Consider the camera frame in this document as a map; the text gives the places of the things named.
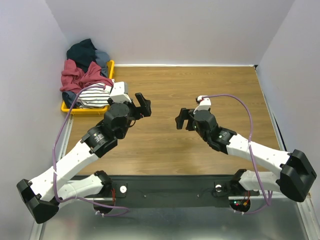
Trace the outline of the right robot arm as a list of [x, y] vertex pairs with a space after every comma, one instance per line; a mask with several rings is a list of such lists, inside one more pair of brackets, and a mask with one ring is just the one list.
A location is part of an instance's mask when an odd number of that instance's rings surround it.
[[306, 199], [317, 174], [304, 152], [297, 149], [286, 152], [249, 141], [235, 131], [219, 126], [209, 110], [182, 108], [175, 118], [176, 128], [182, 129], [185, 121], [186, 130], [196, 131], [213, 150], [254, 160], [256, 165], [266, 169], [265, 172], [238, 170], [230, 182], [233, 194], [265, 190], [282, 193], [295, 202]]

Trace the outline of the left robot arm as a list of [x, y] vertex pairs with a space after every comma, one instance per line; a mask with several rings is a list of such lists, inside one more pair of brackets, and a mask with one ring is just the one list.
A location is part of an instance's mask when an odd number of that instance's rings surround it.
[[109, 204], [96, 202], [98, 214], [105, 215], [116, 208], [116, 190], [111, 178], [103, 171], [82, 180], [69, 182], [80, 170], [103, 157], [125, 138], [135, 122], [152, 114], [151, 101], [139, 92], [135, 94], [139, 106], [132, 99], [115, 96], [109, 100], [110, 108], [96, 126], [92, 127], [63, 158], [53, 159], [52, 167], [31, 179], [22, 179], [16, 185], [22, 201], [34, 220], [42, 224], [50, 220], [63, 204], [88, 196], [111, 197]]

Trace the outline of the black white striped tank top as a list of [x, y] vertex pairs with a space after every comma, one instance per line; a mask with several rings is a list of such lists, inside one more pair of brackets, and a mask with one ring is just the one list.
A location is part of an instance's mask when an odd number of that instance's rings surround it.
[[80, 109], [104, 108], [108, 106], [108, 99], [112, 86], [108, 86], [102, 82], [92, 84], [91, 88], [84, 90], [78, 97], [78, 107]]

